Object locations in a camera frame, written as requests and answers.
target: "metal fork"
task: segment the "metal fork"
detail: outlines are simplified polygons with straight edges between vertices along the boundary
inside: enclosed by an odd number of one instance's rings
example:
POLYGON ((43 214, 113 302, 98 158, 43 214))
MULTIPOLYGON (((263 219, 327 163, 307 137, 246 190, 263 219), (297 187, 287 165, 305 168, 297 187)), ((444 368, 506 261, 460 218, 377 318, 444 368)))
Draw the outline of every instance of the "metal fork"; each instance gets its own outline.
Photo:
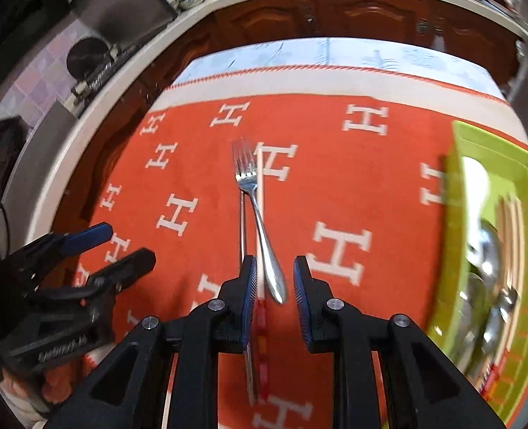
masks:
POLYGON ((236 183, 239 189, 249 196, 252 208, 254 209, 256 228, 262 249, 264 279, 266 280, 268 291, 275 302, 284 304, 288 300, 288 290, 286 289, 284 274, 276 259, 272 245, 268 240, 266 230, 264 229, 264 222, 258 209, 258 203, 256 201, 256 188, 258 187, 256 181, 256 163, 254 162, 252 150, 244 139, 239 138, 232 143, 232 155, 236 183))

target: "red tablecloth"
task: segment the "red tablecloth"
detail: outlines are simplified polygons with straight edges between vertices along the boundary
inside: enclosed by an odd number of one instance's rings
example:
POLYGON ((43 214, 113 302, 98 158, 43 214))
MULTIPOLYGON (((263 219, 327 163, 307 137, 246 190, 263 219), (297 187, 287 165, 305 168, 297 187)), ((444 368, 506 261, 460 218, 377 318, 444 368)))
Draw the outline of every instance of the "red tablecloth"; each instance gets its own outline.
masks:
POLYGON ((433 170, 442 169, 456 118, 360 95, 232 97, 143 118, 92 221, 111 223, 115 235, 83 255, 78 273, 141 246, 156 253, 154 271, 118 296, 118 340, 143 316, 167 320, 211 299, 238 275, 230 143, 239 136, 262 142, 265 224, 292 296, 286 306, 268 302, 269 401, 251 408, 242 356, 221 355, 219 422, 231 429, 327 428, 332 361, 305 350, 293 260, 315 260, 313 274, 364 313, 402 312, 425 328, 442 237, 441 181, 433 170), (372 129, 357 128, 362 122, 372 129))

